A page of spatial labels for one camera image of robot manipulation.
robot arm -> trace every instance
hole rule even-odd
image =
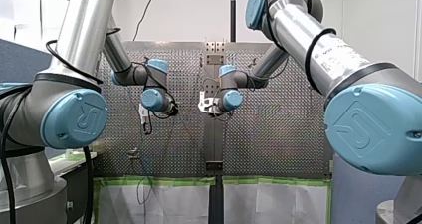
[[[177,114],[174,99],[166,95],[167,63],[150,59],[145,65],[133,64],[118,33],[107,35],[108,27],[115,28],[113,1],[70,0],[56,56],[48,69],[37,74],[21,102],[8,130],[8,149],[80,148],[100,136],[108,113],[96,78],[102,50],[116,83],[144,86],[141,102],[147,109]],[[19,94],[0,99],[3,123]]]
[[[358,54],[321,17],[319,0],[249,0],[248,27],[275,43],[249,77],[267,78],[289,54],[325,96],[326,136],[345,161],[375,174],[422,174],[422,85],[393,64]],[[248,74],[222,67],[220,112],[236,108],[228,105],[248,87],[242,76]]]
[[[112,16],[108,27],[111,30],[116,27]],[[144,86],[140,101],[146,109],[170,116],[178,114],[174,97],[167,92],[167,62],[147,59],[145,63],[133,63],[122,45],[119,33],[105,37],[103,54],[113,69],[112,81],[116,85]]]

metal bracket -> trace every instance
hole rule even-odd
[[[222,171],[223,162],[222,161],[207,161],[206,169],[207,171]]]
[[[148,119],[149,110],[145,108],[141,103],[139,103],[139,115],[140,115],[140,124],[146,123]]]
[[[198,104],[199,110],[206,113],[222,114],[220,110],[218,110],[218,107],[214,106],[214,104],[218,104],[218,100],[218,98],[214,99],[214,97],[205,98],[205,91],[200,91]]]

metal post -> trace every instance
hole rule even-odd
[[[70,0],[56,50],[75,68],[95,75],[114,0]],[[87,79],[53,59],[43,73]]]
[[[236,42],[236,0],[230,0],[230,42]]]

screw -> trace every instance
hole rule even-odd
[[[66,203],[66,211],[67,212],[71,212],[74,209],[74,202],[73,201],[68,201]]]

metal pegboard wall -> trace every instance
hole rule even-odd
[[[226,59],[249,70],[268,47],[228,43]],[[323,97],[310,89],[292,58],[265,89],[242,92],[244,103],[226,122],[225,175],[329,178],[332,150],[324,136]]]
[[[100,139],[105,153],[95,162],[96,175],[204,176],[204,120],[197,108],[204,44],[136,42],[125,46],[133,61],[142,62],[146,56],[168,62],[168,90],[179,104],[179,114],[166,120],[152,116],[152,134],[141,134],[137,106],[142,88],[114,85],[111,68],[102,59],[99,74],[109,117]],[[129,160],[128,153],[136,148],[138,158]]]

